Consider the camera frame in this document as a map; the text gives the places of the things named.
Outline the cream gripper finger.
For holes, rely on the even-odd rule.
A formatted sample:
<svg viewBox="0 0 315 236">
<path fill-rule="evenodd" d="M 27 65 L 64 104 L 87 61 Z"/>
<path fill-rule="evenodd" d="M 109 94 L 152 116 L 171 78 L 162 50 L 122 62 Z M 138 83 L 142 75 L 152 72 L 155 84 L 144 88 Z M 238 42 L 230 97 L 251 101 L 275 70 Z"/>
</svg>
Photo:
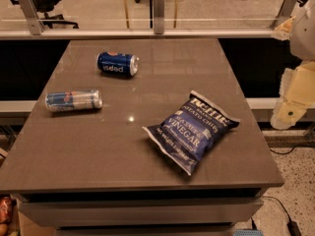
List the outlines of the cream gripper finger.
<svg viewBox="0 0 315 236">
<path fill-rule="evenodd" d="M 307 109 L 315 103 L 315 62 L 304 62 L 295 69 L 283 72 L 280 98 L 278 99 L 271 125 L 286 130 L 296 124 Z"/>
<path fill-rule="evenodd" d="M 295 17 L 291 17 L 275 27 L 271 33 L 271 37 L 277 40 L 290 40 L 290 34 Z"/>
</svg>

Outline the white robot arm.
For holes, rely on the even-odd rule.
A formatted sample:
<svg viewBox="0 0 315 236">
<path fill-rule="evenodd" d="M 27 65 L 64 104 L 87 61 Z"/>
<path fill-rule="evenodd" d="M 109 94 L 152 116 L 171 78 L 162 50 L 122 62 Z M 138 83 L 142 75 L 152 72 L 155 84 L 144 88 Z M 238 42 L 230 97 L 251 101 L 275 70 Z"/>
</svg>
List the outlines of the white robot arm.
<svg viewBox="0 0 315 236">
<path fill-rule="evenodd" d="M 285 68 L 271 125 L 286 130 L 315 103 L 315 0 L 308 0 L 297 15 L 284 21 L 272 37 L 288 40 L 292 55 L 302 60 L 295 69 Z"/>
</svg>

